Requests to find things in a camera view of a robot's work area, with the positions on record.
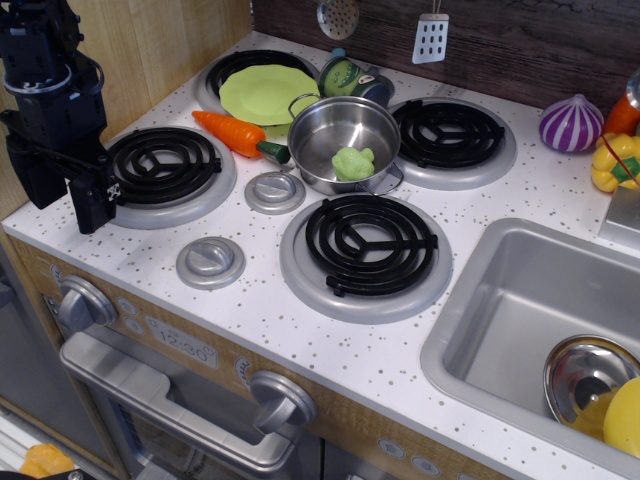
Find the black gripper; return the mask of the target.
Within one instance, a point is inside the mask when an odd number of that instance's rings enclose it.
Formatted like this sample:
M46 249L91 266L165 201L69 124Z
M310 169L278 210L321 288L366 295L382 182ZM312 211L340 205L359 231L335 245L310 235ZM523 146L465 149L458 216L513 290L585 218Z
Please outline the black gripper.
M1 113L7 151L29 200L44 209L71 194L81 234L116 217L120 186L100 140L106 128L100 74L21 80L5 75L17 102Z

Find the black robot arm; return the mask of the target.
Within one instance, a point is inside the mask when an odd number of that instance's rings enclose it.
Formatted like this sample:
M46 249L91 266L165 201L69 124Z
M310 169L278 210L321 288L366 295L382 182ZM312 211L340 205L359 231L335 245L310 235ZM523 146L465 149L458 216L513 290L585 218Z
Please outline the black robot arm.
M31 202L72 198L78 228L92 234L116 216L120 188L100 136L107 126L104 73L79 49L80 18L65 1L1 4L7 151Z

